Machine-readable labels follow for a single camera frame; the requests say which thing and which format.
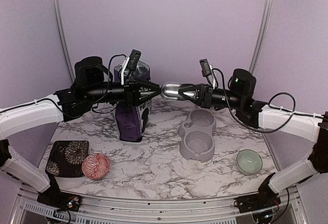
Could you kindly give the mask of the silver metal scoop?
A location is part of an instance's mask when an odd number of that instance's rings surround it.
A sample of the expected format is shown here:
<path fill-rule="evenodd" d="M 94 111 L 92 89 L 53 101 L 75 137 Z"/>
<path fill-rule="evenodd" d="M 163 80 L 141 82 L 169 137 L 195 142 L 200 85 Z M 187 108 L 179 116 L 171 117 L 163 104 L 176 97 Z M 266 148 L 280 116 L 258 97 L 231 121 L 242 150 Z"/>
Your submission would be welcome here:
<path fill-rule="evenodd" d="M 181 96 L 178 91 L 180 88 L 186 88 L 192 86 L 193 84 L 181 84 L 181 83 L 170 83 L 167 82 L 161 87 L 161 98 L 166 101 L 182 101 L 186 100 Z"/>

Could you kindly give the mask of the purple puppy food bag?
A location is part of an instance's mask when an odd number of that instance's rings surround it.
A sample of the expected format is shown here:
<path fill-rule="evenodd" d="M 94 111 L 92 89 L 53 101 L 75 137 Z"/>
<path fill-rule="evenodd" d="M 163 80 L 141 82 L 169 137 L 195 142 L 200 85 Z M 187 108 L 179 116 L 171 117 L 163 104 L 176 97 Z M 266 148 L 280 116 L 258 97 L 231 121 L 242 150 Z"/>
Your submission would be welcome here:
<path fill-rule="evenodd" d="M 122 64 L 114 67 L 114 82 L 121 81 L 121 68 Z M 150 67 L 144 62 L 138 62 L 136 70 L 132 75 L 141 78 L 142 80 L 151 81 Z M 115 109 L 115 120 L 119 130 L 119 139 L 129 142 L 142 141 L 151 109 L 151 100 L 137 107 L 126 107 L 124 103 L 117 103 Z"/>

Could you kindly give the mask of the grey double pet bowl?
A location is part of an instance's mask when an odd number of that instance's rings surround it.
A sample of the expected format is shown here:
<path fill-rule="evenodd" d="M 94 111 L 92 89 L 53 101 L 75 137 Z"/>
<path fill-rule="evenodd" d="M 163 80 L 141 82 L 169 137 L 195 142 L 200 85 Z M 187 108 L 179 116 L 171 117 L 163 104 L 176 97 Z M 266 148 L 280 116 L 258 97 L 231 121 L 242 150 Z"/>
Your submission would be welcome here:
<path fill-rule="evenodd" d="M 200 162 L 212 159 L 215 152 L 215 129 L 216 118 L 212 112 L 206 109 L 191 111 L 178 128 L 181 156 Z"/>

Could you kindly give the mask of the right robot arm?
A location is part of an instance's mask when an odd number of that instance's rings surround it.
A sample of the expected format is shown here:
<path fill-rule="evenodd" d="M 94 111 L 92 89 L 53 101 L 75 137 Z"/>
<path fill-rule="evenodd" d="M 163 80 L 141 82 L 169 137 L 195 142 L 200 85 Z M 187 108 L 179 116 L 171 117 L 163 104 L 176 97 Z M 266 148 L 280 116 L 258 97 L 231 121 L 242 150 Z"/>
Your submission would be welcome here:
<path fill-rule="evenodd" d="M 232 118 L 245 128 L 263 134 L 281 131 L 314 143 L 311 152 L 287 168 L 268 177 L 254 196 L 264 208 L 284 189 L 327 173 L 327 114 L 317 115 L 279 108 L 270 101 L 252 98 L 256 78 L 245 69 L 235 69 L 227 86 L 198 84 L 180 87 L 178 94 L 202 108 L 228 108 Z"/>

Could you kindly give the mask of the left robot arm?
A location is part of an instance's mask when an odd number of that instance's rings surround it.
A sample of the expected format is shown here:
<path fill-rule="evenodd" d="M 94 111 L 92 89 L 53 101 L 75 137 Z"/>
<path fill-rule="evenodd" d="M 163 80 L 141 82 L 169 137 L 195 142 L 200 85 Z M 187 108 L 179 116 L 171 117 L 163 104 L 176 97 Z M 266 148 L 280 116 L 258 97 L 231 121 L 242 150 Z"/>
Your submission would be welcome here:
<path fill-rule="evenodd" d="M 61 206 L 65 195 L 54 180 L 20 156 L 10 146 L 8 137 L 46 124 L 78 119 L 93 105 L 124 103 L 140 106 L 161 92 L 158 84 L 133 77 L 140 54 L 134 51 L 125 57 L 121 72 L 128 76 L 114 82 L 109 66 L 98 56 L 86 57 L 74 66 L 75 80 L 68 89 L 56 91 L 29 103 L 1 109 L 1 170 L 32 186 L 54 206 Z"/>

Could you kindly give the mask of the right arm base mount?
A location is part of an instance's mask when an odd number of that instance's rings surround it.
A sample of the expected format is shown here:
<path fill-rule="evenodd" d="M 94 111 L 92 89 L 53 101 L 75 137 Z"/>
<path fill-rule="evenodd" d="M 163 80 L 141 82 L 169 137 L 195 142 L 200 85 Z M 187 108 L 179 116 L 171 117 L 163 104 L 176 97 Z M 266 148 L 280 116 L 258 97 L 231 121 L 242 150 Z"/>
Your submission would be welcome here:
<path fill-rule="evenodd" d="M 246 213 L 273 206 L 279 206 L 281 204 L 281 200 L 278 193 L 274 193 L 269 187 L 269 182 L 272 177 L 273 174 L 269 175 L 261 183 L 257 193 L 235 198 L 234 207 L 238 208 L 240 213 Z"/>

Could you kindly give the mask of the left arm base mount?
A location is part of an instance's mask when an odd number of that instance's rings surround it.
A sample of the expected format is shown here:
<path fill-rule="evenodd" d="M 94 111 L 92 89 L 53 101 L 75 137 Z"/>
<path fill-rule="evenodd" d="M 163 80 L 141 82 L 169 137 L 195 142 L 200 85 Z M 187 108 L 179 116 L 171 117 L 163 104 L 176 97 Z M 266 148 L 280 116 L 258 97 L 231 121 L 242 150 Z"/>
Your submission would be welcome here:
<path fill-rule="evenodd" d="M 80 195 L 62 192 L 55 177 L 51 174 L 48 174 L 48 177 L 50 187 L 42 193 L 38 192 L 37 201 L 61 210 L 78 212 L 82 197 Z"/>

